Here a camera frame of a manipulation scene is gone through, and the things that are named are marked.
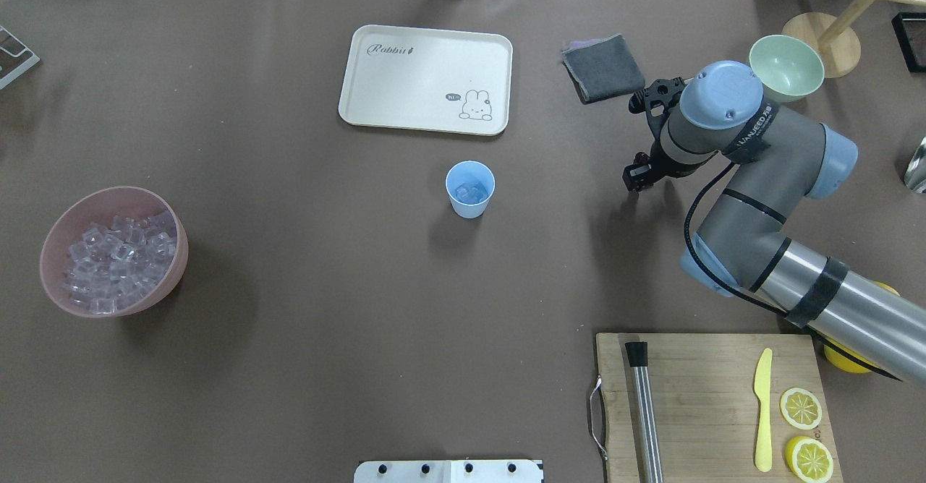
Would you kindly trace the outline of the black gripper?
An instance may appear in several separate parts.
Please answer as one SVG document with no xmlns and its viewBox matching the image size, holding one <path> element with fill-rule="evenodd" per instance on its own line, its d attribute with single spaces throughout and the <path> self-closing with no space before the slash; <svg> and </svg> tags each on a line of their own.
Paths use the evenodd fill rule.
<svg viewBox="0 0 926 483">
<path fill-rule="evenodd" d="M 663 150 L 661 142 L 654 142 L 651 146 L 650 163 L 648 166 L 635 166 L 632 161 L 623 170 L 623 182 L 628 191 L 642 191 L 648 189 L 661 179 L 682 179 L 688 176 L 688 164 L 680 163 L 668 156 Z"/>
</svg>

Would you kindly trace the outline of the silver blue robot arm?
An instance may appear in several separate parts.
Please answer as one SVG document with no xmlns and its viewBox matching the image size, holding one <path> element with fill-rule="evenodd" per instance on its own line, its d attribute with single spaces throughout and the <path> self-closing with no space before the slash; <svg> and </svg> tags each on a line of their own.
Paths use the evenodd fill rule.
<svg viewBox="0 0 926 483">
<path fill-rule="evenodd" d="M 798 328 L 840 343 L 907 383 L 924 383 L 923 308 L 787 238 L 804 197 L 823 199 L 852 173 L 859 150 L 827 125 L 768 97 L 743 62 L 718 61 L 690 79 L 658 79 L 629 110 L 655 138 L 623 180 L 640 190 L 694 173 L 714 155 L 736 173 L 696 232 L 685 231 L 684 269 L 723 295 L 760 293 Z"/>
</svg>

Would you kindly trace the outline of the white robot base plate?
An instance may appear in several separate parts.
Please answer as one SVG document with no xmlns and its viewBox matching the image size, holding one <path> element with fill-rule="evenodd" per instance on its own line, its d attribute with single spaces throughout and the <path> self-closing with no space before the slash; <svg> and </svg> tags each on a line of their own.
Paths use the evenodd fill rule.
<svg viewBox="0 0 926 483">
<path fill-rule="evenodd" d="M 543 482 L 543 462 L 530 459 L 368 461 L 354 482 Z"/>
</svg>

